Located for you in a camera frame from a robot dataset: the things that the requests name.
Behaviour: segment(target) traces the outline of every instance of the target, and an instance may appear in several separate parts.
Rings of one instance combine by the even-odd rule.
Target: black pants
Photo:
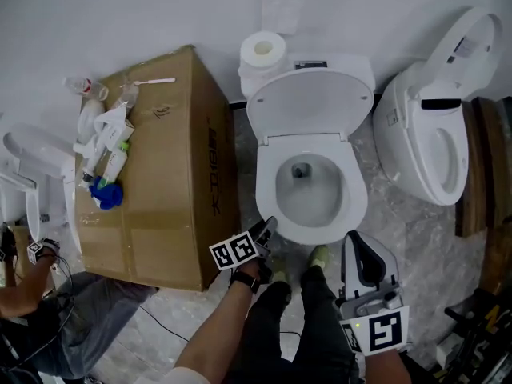
[[[293,362],[281,358],[279,323],[291,288],[276,282],[250,309],[240,347],[226,382],[349,382],[358,380],[358,365],[338,320],[335,296],[322,269],[313,266],[301,279],[305,323]]]
[[[57,307],[71,292],[67,280],[49,300]],[[66,379],[85,377],[128,323],[139,305],[156,293],[150,286],[122,282],[88,272],[73,275],[74,308],[58,339],[32,359],[43,373]],[[60,323],[68,310],[59,313]]]

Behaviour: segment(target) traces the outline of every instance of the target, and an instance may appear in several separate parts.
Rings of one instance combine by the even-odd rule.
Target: blue cloth
[[[120,206],[122,202],[122,189],[115,183],[105,185],[99,189],[98,184],[102,180],[101,176],[94,179],[94,184],[89,186],[90,195],[100,201],[99,207],[103,210],[112,209],[114,206]]]

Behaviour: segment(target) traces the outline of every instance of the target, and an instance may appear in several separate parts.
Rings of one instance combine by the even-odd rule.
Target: toilet
[[[304,245],[336,242],[355,229],[368,203],[348,137],[370,112],[374,77],[367,58],[339,68],[287,71],[247,103],[258,140],[256,203],[277,232]]]
[[[373,121],[378,157],[393,184],[435,205],[460,199],[469,166],[462,99],[489,84],[502,48],[500,19],[472,8],[426,62],[388,85]]]
[[[26,214],[30,235],[38,241],[64,223],[70,224],[80,249],[74,222],[74,152],[71,144],[36,126],[19,123],[4,135],[14,157],[0,170],[2,213],[18,220]],[[25,209],[20,206],[25,196]]]

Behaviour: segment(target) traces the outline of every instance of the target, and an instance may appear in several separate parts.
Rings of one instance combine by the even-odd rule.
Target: sneaker
[[[274,271],[272,274],[272,278],[270,279],[270,283],[274,282],[284,282],[290,284],[290,277],[288,272],[286,272],[286,262],[283,258],[273,258],[272,260],[272,270]]]
[[[317,246],[307,260],[308,269],[312,266],[319,266],[322,270],[329,264],[329,248],[325,245]]]

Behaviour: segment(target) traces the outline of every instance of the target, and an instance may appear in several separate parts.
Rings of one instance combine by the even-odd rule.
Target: drain hole
[[[294,178],[308,178],[311,176],[311,165],[309,163],[295,163],[291,167],[291,176]]]

